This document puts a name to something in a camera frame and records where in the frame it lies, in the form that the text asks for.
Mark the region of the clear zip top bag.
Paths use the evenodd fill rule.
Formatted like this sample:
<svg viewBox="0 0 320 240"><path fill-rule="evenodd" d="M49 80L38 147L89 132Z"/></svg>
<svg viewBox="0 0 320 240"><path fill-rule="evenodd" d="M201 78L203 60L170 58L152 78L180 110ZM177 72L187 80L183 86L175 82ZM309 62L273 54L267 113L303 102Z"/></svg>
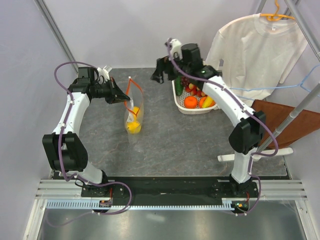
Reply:
<svg viewBox="0 0 320 240"><path fill-rule="evenodd" d="M144 120L144 92L131 76L125 94L129 101L124 103L124 127L128 134L136 135L140 133Z"/></svg>

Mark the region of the red lychee bunch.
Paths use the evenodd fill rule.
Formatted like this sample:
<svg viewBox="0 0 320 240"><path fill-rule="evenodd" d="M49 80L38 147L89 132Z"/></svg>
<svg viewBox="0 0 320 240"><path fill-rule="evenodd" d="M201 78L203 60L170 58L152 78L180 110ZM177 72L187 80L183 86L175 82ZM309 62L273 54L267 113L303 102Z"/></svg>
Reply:
<svg viewBox="0 0 320 240"><path fill-rule="evenodd" d="M190 93L191 96L198 96L198 97L205 97L206 94L201 91L198 87L196 87L194 84L189 83L184 87L185 91L187 93Z"/></svg>

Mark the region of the yellow lemon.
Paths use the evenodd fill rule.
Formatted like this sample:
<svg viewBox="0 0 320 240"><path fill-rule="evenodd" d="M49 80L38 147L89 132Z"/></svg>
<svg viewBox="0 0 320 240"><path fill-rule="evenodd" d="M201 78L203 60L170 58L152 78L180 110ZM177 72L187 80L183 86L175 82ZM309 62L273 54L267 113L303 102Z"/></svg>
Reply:
<svg viewBox="0 0 320 240"><path fill-rule="evenodd" d="M138 106L134 106L133 110L128 111L125 127L129 134L138 134L141 131L142 116L141 110Z"/></svg>

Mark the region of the orange tangerine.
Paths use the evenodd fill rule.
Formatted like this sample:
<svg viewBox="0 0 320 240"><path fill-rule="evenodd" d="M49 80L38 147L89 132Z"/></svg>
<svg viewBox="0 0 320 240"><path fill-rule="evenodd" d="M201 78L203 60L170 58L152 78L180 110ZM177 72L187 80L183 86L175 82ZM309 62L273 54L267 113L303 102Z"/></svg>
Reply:
<svg viewBox="0 0 320 240"><path fill-rule="evenodd" d="M198 106L198 100L194 96L187 96L184 99L183 104L187 109L195 109Z"/></svg>

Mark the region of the purple grape bunch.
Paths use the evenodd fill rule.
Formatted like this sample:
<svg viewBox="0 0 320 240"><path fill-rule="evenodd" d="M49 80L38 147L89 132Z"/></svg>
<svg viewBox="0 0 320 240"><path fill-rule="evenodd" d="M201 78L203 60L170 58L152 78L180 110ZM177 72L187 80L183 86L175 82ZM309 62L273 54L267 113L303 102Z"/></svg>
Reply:
<svg viewBox="0 0 320 240"><path fill-rule="evenodd" d="M187 77L181 77L180 83L183 87L187 87L190 84L190 81Z"/></svg>

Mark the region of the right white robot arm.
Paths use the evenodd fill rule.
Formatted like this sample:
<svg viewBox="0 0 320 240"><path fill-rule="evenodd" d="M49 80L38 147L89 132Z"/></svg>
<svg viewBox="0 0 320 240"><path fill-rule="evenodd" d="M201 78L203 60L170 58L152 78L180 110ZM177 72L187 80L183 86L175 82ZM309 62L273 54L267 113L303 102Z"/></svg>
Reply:
<svg viewBox="0 0 320 240"><path fill-rule="evenodd" d="M251 178L251 156L257 150L264 135L266 115L255 112L242 102L225 84L218 71L205 65L196 43L182 44L177 39L165 43L168 55L157 59L151 80L163 83L164 74L170 81L183 76L211 97L227 115L234 129L228 141L234 150L234 163L229 191L235 197L247 191L246 182Z"/></svg>

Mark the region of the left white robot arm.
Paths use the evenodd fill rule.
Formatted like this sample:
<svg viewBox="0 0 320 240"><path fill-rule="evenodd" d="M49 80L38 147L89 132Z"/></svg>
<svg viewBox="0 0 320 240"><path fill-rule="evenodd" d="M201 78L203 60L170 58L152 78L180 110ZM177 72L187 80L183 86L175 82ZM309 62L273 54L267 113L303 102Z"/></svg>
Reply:
<svg viewBox="0 0 320 240"><path fill-rule="evenodd" d="M88 152L79 138L84 114L93 99L105 99L108 104L127 102L127 96L109 75L111 67L78 68L77 78L67 87L67 101L58 125L42 138L42 145L52 170L66 181L79 179L92 185L99 197L110 191L105 172L89 162Z"/></svg>

